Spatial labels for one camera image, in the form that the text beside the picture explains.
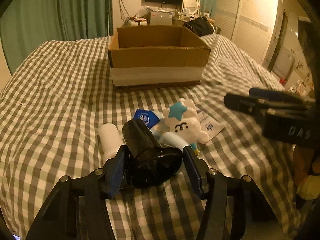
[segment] gingham bedsheet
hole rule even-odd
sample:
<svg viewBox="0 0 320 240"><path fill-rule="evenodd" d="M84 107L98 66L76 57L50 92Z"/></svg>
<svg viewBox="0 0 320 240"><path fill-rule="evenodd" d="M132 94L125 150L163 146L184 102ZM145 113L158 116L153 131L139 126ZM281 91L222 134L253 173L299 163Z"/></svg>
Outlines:
<svg viewBox="0 0 320 240"><path fill-rule="evenodd" d="M0 93L0 206L12 232L25 238L61 176L82 177L102 166L100 125L121 130L137 108L162 112L184 97L225 127L199 158L226 176L253 177L285 234L296 234L305 216L293 201L292 147L264 138L252 117L223 104L228 91L282 87L227 38L202 39L210 58L201 84L188 88L117 91L108 38L47 41L28 56ZM205 201L182 168L162 186L127 191L106 204L117 239L194 239Z"/></svg>

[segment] blue label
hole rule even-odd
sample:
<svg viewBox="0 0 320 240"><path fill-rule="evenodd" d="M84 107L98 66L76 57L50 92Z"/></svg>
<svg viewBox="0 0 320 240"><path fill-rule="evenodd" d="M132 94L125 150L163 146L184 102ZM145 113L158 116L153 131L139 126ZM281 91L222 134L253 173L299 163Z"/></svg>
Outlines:
<svg viewBox="0 0 320 240"><path fill-rule="evenodd" d="M154 112L143 109L137 109L133 118L142 120L149 129L154 127L160 121Z"/></svg>

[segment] sliding wardrobe door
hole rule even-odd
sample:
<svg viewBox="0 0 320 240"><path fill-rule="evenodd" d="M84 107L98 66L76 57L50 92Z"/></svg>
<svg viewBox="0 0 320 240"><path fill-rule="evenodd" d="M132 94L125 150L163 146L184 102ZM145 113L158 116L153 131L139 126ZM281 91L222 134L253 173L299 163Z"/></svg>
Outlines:
<svg viewBox="0 0 320 240"><path fill-rule="evenodd" d="M217 0L215 25L262 64L274 33L277 9L278 0Z"/></svg>
<svg viewBox="0 0 320 240"><path fill-rule="evenodd" d="M221 35L232 39L236 25L239 0L218 0L214 17L215 25L221 28Z"/></svg>
<svg viewBox="0 0 320 240"><path fill-rule="evenodd" d="M276 22L278 0L241 0L232 41L262 64Z"/></svg>

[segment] bolt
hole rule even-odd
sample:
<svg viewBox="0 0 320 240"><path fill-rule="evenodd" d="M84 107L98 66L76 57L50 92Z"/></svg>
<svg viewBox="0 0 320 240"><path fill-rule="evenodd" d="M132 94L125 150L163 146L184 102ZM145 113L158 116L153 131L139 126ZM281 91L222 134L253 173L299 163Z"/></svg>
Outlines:
<svg viewBox="0 0 320 240"><path fill-rule="evenodd" d="M96 174L96 175L102 175L103 173L104 173L103 169L96 169L94 171L94 174Z"/></svg>
<svg viewBox="0 0 320 240"><path fill-rule="evenodd" d="M69 176L64 175L64 176L62 176L62 177L60 178L60 181L66 182L68 179L69 179Z"/></svg>
<svg viewBox="0 0 320 240"><path fill-rule="evenodd" d="M218 174L218 171L216 170L216 169L209 169L209 174L211 174L211 175L216 175L216 174Z"/></svg>
<svg viewBox="0 0 320 240"><path fill-rule="evenodd" d="M250 182L250 181L251 181L251 177L248 176L248 175L245 175L245 176L243 176L242 178L243 178L243 180L244 180L245 182Z"/></svg>

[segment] yellow object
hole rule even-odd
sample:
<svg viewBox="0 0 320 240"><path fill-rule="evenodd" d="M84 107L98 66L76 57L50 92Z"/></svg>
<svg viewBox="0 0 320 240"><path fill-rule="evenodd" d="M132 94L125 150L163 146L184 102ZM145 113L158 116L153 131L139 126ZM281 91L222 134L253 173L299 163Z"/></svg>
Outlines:
<svg viewBox="0 0 320 240"><path fill-rule="evenodd" d="M306 200L316 199L320 195L320 176L310 175L305 183L298 186L297 193Z"/></svg>
<svg viewBox="0 0 320 240"><path fill-rule="evenodd" d="M195 149L195 155L198 156L200 153L199 149Z"/></svg>

